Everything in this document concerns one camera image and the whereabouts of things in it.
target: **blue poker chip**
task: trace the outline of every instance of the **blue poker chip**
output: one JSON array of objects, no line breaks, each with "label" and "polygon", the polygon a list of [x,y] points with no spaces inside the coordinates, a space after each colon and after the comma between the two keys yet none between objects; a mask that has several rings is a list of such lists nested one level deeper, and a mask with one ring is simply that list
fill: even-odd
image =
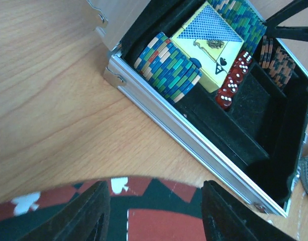
[{"label": "blue poker chip", "polygon": [[[171,49],[174,47],[173,43],[167,44],[166,47],[169,49],[169,52],[172,53],[172,52],[171,52]],[[149,67],[152,69],[151,72],[153,72],[154,67],[156,67],[155,65],[159,62],[160,59],[161,59],[161,58],[160,58],[159,55],[158,55],[158,56],[153,60],[153,62],[150,63]]]},{"label": "blue poker chip", "polygon": [[[194,73],[196,73],[196,75],[201,74],[201,72],[200,72],[199,69],[197,69],[197,68],[195,69]],[[191,84],[191,80],[187,79],[187,80],[184,82],[184,84],[182,84],[181,87],[178,88],[178,90],[176,90],[176,91],[177,91],[177,92],[180,92],[180,93],[183,93],[184,90],[185,90],[190,84]],[[169,103],[174,103],[174,101],[173,101],[173,99],[172,99],[172,96],[173,96],[173,95],[171,95],[169,98],[167,98],[167,101],[168,101]]]},{"label": "blue poker chip", "polygon": [[187,93],[190,92],[191,89],[199,82],[200,78],[202,77],[202,73],[199,71],[197,76],[193,79],[193,81],[177,96],[173,99],[173,103],[177,103],[180,101]]},{"label": "blue poker chip", "polygon": [[[176,55],[176,57],[175,57],[175,59],[174,59],[174,60],[176,60],[176,63],[175,63],[175,64],[177,64],[177,63],[180,63],[180,64],[181,64],[185,59],[186,59],[186,56],[180,51],[180,52]],[[155,86],[155,89],[158,90],[158,89],[163,85],[163,83],[166,82],[166,79],[168,79],[168,78],[171,76],[171,74],[175,71],[174,65],[171,66],[170,69],[167,67],[167,68],[165,68],[165,69],[161,72],[161,74],[158,76],[158,79],[159,79],[160,81],[159,81],[159,83],[157,84],[157,86]]]},{"label": "blue poker chip", "polygon": [[[180,54],[180,50],[179,50],[179,49],[176,49],[176,50],[173,52],[173,54],[174,54],[175,52],[178,53],[177,56]],[[172,60],[173,60],[173,58],[171,58],[171,56],[172,56],[172,55],[170,55],[170,57],[168,57],[168,58],[165,60],[165,62],[159,67],[159,69],[162,69],[163,71],[159,74],[158,78],[159,78],[160,76],[163,77],[163,76],[167,73],[168,69],[167,69],[166,67],[167,67],[167,66],[170,64],[170,62],[172,62]],[[152,83],[153,83],[155,80],[156,80],[156,78],[151,77],[151,78],[149,79],[148,82],[149,82],[150,85],[152,85]]]},{"label": "blue poker chip", "polygon": [[[170,53],[170,54],[172,54],[174,51],[176,50],[176,47],[172,44],[172,47],[168,50],[168,52]],[[153,67],[151,67],[152,68],[152,70],[151,70],[151,72],[152,73],[155,73],[158,69],[159,69],[159,67],[162,65],[163,63],[161,63],[161,62],[157,62],[156,64],[155,64],[155,66],[153,66]]]},{"label": "blue poker chip", "polygon": [[[165,39],[163,39],[163,37],[164,36],[162,36],[154,45],[153,45],[153,47],[148,51],[148,53],[151,53],[151,51],[154,53],[155,52],[155,50],[157,50],[158,49],[158,47],[165,41]],[[146,62],[148,61],[148,59],[142,59],[142,61],[140,62],[140,64],[138,65],[138,67],[136,68],[138,71],[140,71],[143,67],[144,67],[144,65],[146,64]]]},{"label": "blue poker chip", "polygon": [[[161,32],[158,35],[156,35],[156,38],[160,39],[163,36],[164,36],[164,33]],[[146,48],[143,50],[143,52],[139,55],[139,58],[143,59],[150,49],[151,49],[150,47],[146,46]]]},{"label": "blue poker chip", "polygon": [[189,68],[192,66],[192,62],[188,59],[185,59],[183,63],[180,65],[179,68],[181,70],[176,73],[176,71],[166,80],[164,85],[166,86],[165,89],[161,92],[161,95],[167,94],[170,89],[184,76],[184,74],[189,70]]},{"label": "blue poker chip", "polygon": [[[196,71],[196,70],[198,70],[198,69],[195,68],[195,67],[193,68],[193,66],[192,66],[192,67],[185,73],[184,76],[186,76],[187,78],[189,78],[189,77],[193,74],[193,72]],[[174,85],[174,86],[167,92],[166,96],[172,96],[180,87],[181,87],[181,86],[178,86],[177,84]]]}]

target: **poker chip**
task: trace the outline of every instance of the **poker chip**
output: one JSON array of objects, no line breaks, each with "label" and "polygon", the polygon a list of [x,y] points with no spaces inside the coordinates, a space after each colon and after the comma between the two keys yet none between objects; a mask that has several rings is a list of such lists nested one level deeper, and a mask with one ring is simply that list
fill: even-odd
[{"label": "poker chip", "polygon": [[[150,73],[155,73],[155,71],[159,68],[160,64],[162,64],[162,62],[164,61],[162,58],[165,56],[165,54],[169,50],[174,51],[176,49],[173,43],[168,43],[168,44],[166,43],[167,43],[167,40],[157,49],[157,51],[159,51],[159,54],[155,57],[155,59],[150,63],[148,68],[145,70],[143,76],[147,80],[149,80],[149,78],[152,76],[152,75],[150,76]],[[169,51],[169,54],[167,54],[165,58],[167,58],[170,55],[171,51]]]},{"label": "poker chip", "polygon": [[171,95],[167,101],[171,104],[176,103],[174,99],[178,97],[180,94],[184,93],[184,91],[187,89],[188,86],[191,86],[192,81],[195,79],[197,75],[201,74],[201,72],[196,68],[195,71],[190,75],[190,77],[180,86],[180,88]]},{"label": "poker chip", "polygon": [[265,64],[265,68],[269,68],[270,65],[270,61],[271,61],[271,56],[272,56],[272,51],[273,51],[273,39],[269,40],[269,51],[268,51],[268,57],[266,59],[266,64]]},{"label": "poker chip", "polygon": [[170,71],[170,69],[177,63],[177,61],[183,56],[181,51],[178,51],[175,57],[171,56],[169,59],[165,61],[165,63],[161,66],[163,71],[156,77],[155,81],[152,83],[152,86],[157,90],[165,81],[164,76]]},{"label": "poker chip", "polygon": [[295,62],[292,58],[284,49],[278,47],[271,63],[269,64],[268,74],[272,78],[273,82],[280,89],[283,89],[292,77],[294,68]]},{"label": "poker chip", "polygon": [[161,93],[165,89],[165,83],[169,79],[169,77],[175,72],[175,70],[186,60],[186,56],[180,53],[180,57],[175,57],[176,63],[168,70],[168,72],[162,77],[159,83],[156,85],[158,92]]},{"label": "poker chip", "polygon": [[265,48],[264,48],[264,54],[263,54],[263,60],[262,60],[262,68],[265,69],[266,60],[268,58],[268,51],[269,51],[269,41],[265,40]]},{"label": "poker chip", "polygon": [[193,74],[193,72],[197,69],[197,67],[192,64],[190,69],[184,74],[184,76],[168,91],[167,94],[164,95],[165,99],[168,99],[172,96]]},{"label": "poker chip", "polygon": [[173,99],[174,103],[179,102],[199,81],[199,79],[201,78],[202,73],[199,72],[198,75],[194,78],[194,80],[186,87],[186,89],[181,92],[177,97],[175,97],[175,99]]},{"label": "poker chip", "polygon": [[146,63],[146,61],[144,61],[145,56],[147,56],[147,54],[149,53],[149,51],[151,50],[151,48],[154,46],[154,44],[156,44],[156,42],[164,36],[164,33],[159,33],[156,35],[155,38],[152,39],[152,41],[150,41],[150,43],[146,46],[146,48],[143,50],[143,52],[140,54],[140,56],[137,58],[134,67],[137,71],[140,71],[141,68],[144,66],[144,64]]},{"label": "poker chip", "polygon": [[142,67],[140,67],[142,65],[142,63],[140,63],[140,65],[138,66],[139,68],[141,68],[141,70],[139,71],[140,74],[144,74],[145,70],[148,68],[148,66],[150,65],[151,62],[153,62],[153,60],[155,59],[155,57],[159,54],[159,52],[157,51],[158,48],[165,42],[165,41],[169,41],[168,43],[170,43],[170,39],[168,39],[165,35],[163,35],[154,45],[153,47],[148,51],[148,53],[146,54],[146,56],[144,57],[143,61],[145,61],[144,65]]},{"label": "poker chip", "polygon": [[180,50],[176,49],[172,54],[170,54],[170,56],[164,61],[164,63],[157,69],[157,71],[149,79],[149,81],[148,81],[149,84],[154,86],[154,84],[153,84],[154,82],[155,82],[155,85],[158,83],[158,81],[156,81],[157,77],[165,70],[167,65],[176,57],[176,55],[179,54],[179,52],[180,52]]},{"label": "poker chip", "polygon": [[161,95],[165,95],[170,91],[172,87],[185,75],[188,69],[192,66],[190,60],[185,60],[175,71],[174,73],[166,80],[164,83],[164,90],[161,91]]},{"label": "poker chip", "polygon": [[259,60],[259,65],[262,65],[263,57],[264,57],[264,51],[265,51],[265,44],[266,44],[266,36],[263,36],[263,42],[262,42],[262,48],[261,48],[261,55]]}]

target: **wood grain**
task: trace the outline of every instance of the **wood grain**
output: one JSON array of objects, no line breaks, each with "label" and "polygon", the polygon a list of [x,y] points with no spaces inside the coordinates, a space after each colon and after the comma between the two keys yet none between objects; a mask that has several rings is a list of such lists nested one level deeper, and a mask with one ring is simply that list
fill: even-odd
[{"label": "wood grain", "polygon": [[[268,11],[269,0],[253,2]],[[0,1],[0,202],[99,177],[149,175],[196,186],[216,180],[104,81],[107,49],[81,5]],[[308,49],[287,44],[308,67]],[[302,194],[299,183],[289,218],[261,216],[308,240]]]}]

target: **red die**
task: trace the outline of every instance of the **red die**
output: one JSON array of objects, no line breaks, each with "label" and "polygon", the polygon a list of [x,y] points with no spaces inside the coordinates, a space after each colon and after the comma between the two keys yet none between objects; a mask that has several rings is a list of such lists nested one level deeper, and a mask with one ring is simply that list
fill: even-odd
[{"label": "red die", "polygon": [[238,62],[232,68],[233,69],[239,69],[242,74],[247,74],[249,68],[248,68],[248,66],[246,64],[242,64],[242,63],[244,63],[244,61]]},{"label": "red die", "polygon": [[222,109],[227,109],[232,104],[232,98],[229,97],[229,92],[226,89],[219,89],[215,100]]},{"label": "red die", "polygon": [[252,63],[252,56],[249,54],[248,51],[243,50],[237,57],[237,59],[235,60],[235,64],[237,64],[238,62],[245,62],[245,65],[250,65]]},{"label": "red die", "polygon": [[225,82],[228,79],[234,80],[234,82],[239,85],[243,81],[243,74],[242,71],[238,68],[232,68],[230,70],[230,74],[226,77]]},{"label": "red die", "polygon": [[223,84],[222,87],[223,91],[225,90],[227,92],[227,97],[233,97],[236,92],[238,92],[238,85],[235,83],[227,83],[227,84]]}]

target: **dice compartment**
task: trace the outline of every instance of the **dice compartment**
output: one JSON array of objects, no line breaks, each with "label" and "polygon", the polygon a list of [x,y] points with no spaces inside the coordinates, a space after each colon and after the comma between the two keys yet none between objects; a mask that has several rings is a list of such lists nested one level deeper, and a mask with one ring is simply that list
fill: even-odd
[{"label": "dice compartment", "polygon": [[[122,39],[122,58],[133,66],[157,33],[171,37],[203,3],[151,0]],[[283,207],[291,195],[308,122],[308,78],[296,66],[281,91],[257,64],[260,52],[261,44],[228,112],[200,84],[174,107]]]}]

